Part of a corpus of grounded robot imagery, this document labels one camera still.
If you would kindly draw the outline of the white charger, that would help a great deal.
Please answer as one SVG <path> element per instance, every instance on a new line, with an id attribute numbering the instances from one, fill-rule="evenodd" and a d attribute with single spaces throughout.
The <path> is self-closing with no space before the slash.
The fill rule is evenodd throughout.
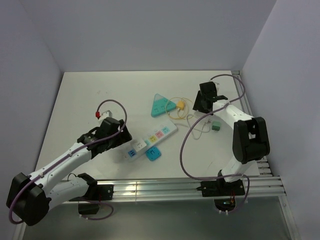
<path id="1" fill-rule="evenodd" d="M 205 113 L 202 113 L 198 110 L 193 113 L 193 116 L 195 117 L 195 122 L 197 123 L 197 125 L 212 123 L 214 120 L 213 115 L 206 115 Z"/>

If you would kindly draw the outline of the white colourful power strip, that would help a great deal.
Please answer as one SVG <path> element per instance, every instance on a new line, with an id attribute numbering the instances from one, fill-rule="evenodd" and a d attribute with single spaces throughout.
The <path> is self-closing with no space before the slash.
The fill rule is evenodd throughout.
<path id="1" fill-rule="evenodd" d="M 151 147 L 155 147 L 159 143 L 172 136 L 177 131 L 177 126 L 171 120 L 165 120 L 163 123 L 156 125 L 155 127 L 148 130 L 145 134 L 142 135 L 142 137 L 138 137 L 138 139 L 144 139 L 147 144 L 147 148 L 144 152 L 136 153 L 131 146 L 131 140 L 128 146 L 121 150 L 122 156 L 127 161 L 134 161 L 145 154 L 148 149 L 150 149 Z"/>

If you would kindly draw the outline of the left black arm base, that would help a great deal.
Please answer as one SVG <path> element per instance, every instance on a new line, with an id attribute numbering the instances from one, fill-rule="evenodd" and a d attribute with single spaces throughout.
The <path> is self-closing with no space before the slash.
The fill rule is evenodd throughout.
<path id="1" fill-rule="evenodd" d="M 109 203 L 113 199 L 113 184 L 98 184 L 84 196 L 73 198 L 72 201 L 78 202 L 78 213 L 81 218 L 90 221 L 101 221 L 111 217 L 114 207 Z M 110 212 L 106 216 L 94 217 L 102 207 L 108 207 Z"/>

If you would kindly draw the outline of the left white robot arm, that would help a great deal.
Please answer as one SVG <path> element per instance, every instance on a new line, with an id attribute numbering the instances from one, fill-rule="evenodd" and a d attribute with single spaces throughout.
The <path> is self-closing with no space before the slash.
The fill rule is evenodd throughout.
<path id="1" fill-rule="evenodd" d="M 33 226 L 39 223 L 54 207 L 75 198 L 93 202 L 98 195 L 98 182 L 87 173 L 62 183 L 62 179 L 73 170 L 110 149 L 132 140 L 124 119 L 105 118 L 100 126 L 82 134 L 59 158 L 28 175 L 17 174 L 11 182 L 6 206 L 9 221 Z"/>

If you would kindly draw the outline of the blue plug adapter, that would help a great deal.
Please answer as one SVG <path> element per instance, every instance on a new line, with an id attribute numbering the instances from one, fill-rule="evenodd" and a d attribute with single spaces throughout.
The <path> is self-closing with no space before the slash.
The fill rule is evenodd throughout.
<path id="1" fill-rule="evenodd" d="M 150 149 L 148 149 L 145 152 L 145 155 L 148 158 L 148 160 L 151 162 L 157 160 L 158 158 L 160 158 L 162 156 L 160 150 L 156 146 L 153 146 Z"/>

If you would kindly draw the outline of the white cube socket adapter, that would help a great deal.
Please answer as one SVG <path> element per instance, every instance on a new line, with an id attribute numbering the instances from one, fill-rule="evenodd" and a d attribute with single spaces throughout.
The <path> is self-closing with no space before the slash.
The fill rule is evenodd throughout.
<path id="1" fill-rule="evenodd" d="M 147 144 L 144 139 L 137 138 L 132 140 L 131 147 L 136 153 L 144 152 L 147 148 Z"/>

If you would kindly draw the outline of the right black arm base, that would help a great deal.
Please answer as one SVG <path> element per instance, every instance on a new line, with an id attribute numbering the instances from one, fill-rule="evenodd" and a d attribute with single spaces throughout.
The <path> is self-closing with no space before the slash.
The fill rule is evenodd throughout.
<path id="1" fill-rule="evenodd" d="M 241 179 L 234 182 L 226 182 L 224 179 L 201 181 L 196 190 L 200 191 L 204 198 L 222 197 L 214 199 L 214 206 L 218 211 L 224 213 L 229 213 L 236 209 L 236 197 L 247 196 Z"/>

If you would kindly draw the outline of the teal triangular socket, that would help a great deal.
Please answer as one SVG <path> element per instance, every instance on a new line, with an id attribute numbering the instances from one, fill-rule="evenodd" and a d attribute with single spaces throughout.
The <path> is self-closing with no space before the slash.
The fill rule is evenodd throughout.
<path id="1" fill-rule="evenodd" d="M 152 107 L 151 107 L 151 113 L 150 115 L 153 118 L 159 117 L 163 114 L 166 114 L 167 112 L 171 112 L 175 110 L 177 105 L 172 102 L 171 100 L 167 99 L 166 97 L 156 93 L 154 95 Z"/>

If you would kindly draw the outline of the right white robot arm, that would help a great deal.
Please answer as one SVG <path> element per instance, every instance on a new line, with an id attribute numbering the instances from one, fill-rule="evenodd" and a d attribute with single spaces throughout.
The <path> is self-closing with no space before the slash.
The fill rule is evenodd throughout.
<path id="1" fill-rule="evenodd" d="M 226 96 L 218 95 L 216 85 L 212 81 L 199 85 L 193 110 L 201 121 L 212 121 L 215 115 L 233 130 L 233 157 L 218 173 L 224 178 L 216 183 L 217 191 L 227 195 L 234 188 L 233 182 L 242 177 L 253 165 L 253 161 L 261 160 L 270 153 L 266 121 L 263 117 L 253 117 L 243 112 L 231 104 Z"/>

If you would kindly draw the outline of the yellow charger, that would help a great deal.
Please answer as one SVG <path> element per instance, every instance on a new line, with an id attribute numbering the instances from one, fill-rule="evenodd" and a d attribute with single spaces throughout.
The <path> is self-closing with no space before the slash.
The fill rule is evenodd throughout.
<path id="1" fill-rule="evenodd" d="M 184 110 L 185 110 L 185 107 L 186 107 L 186 103 L 185 103 L 183 100 L 179 100 L 179 101 L 176 103 L 176 108 L 177 108 L 179 111 L 184 111 Z"/>

